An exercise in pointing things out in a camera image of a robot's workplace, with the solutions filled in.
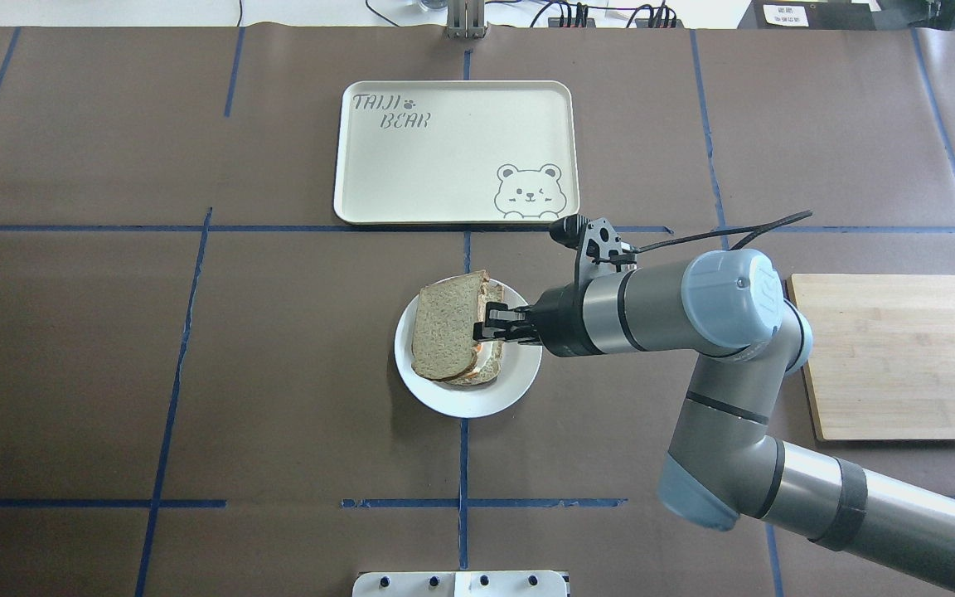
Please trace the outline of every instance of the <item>whole wheat bread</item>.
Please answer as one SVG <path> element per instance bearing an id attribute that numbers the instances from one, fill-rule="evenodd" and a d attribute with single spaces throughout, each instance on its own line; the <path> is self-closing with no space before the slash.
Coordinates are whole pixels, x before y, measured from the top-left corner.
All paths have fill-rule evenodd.
<path id="1" fill-rule="evenodd" d="M 473 324 L 485 314 L 485 269 L 430 284 L 418 294 L 412 369 L 432 381 L 451 381 L 473 370 L 478 344 Z"/>

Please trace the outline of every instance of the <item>metal bracket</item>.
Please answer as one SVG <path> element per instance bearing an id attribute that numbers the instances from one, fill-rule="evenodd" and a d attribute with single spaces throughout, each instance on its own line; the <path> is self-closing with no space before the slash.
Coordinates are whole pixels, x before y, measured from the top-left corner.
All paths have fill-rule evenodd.
<path id="1" fill-rule="evenodd" d="M 448 37 L 485 37 L 485 0 L 448 0 Z"/>
<path id="2" fill-rule="evenodd" d="M 573 282 L 583 289 L 599 276 L 636 269 L 633 247 L 621 241 L 606 218 L 589 220 L 580 214 L 566 216 L 549 228 L 550 238 L 567 249 L 576 250 Z"/>
<path id="3" fill-rule="evenodd" d="M 569 597 L 570 581 L 553 570 L 366 573 L 352 597 Z"/>

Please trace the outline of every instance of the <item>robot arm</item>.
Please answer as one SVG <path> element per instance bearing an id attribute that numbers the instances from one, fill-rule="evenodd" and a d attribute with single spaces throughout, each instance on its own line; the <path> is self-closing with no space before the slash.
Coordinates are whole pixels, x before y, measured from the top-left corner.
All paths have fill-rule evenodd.
<path id="1" fill-rule="evenodd" d="M 690 348 L 700 353 L 659 484 L 675 514 L 727 531 L 740 514 L 955 590 L 955 500 L 766 435 L 785 375 L 812 332 L 772 261 L 716 250 L 637 269 L 605 219 L 552 226 L 577 250 L 574 282 L 534 305 L 487 306 L 475 340 L 556 356 Z"/>

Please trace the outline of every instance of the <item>black knob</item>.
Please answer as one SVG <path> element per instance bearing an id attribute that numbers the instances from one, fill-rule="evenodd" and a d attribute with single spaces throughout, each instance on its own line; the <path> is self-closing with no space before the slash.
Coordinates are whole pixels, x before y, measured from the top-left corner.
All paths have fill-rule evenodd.
<path id="1" fill-rule="evenodd" d="M 577 245 L 580 245 L 580 238 L 584 235 L 584 228 L 588 227 L 589 222 L 591 220 L 581 215 L 566 216 L 554 220 L 547 227 L 547 234 L 550 234 L 554 242 L 567 246 L 569 249 L 576 249 Z"/>

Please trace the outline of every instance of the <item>gray joint cap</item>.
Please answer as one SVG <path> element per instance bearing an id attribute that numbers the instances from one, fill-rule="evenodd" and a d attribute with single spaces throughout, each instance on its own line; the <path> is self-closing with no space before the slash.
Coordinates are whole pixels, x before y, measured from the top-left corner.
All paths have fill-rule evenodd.
<path id="1" fill-rule="evenodd" d="M 780 274 L 754 249 L 696 257 L 680 283 L 683 310 L 706 340 L 724 348 L 767 342 L 783 320 Z"/>
<path id="2" fill-rule="evenodd" d="M 658 483 L 658 499 L 678 517 L 708 529 L 730 531 L 739 520 L 738 512 L 698 483 L 670 454 Z"/>

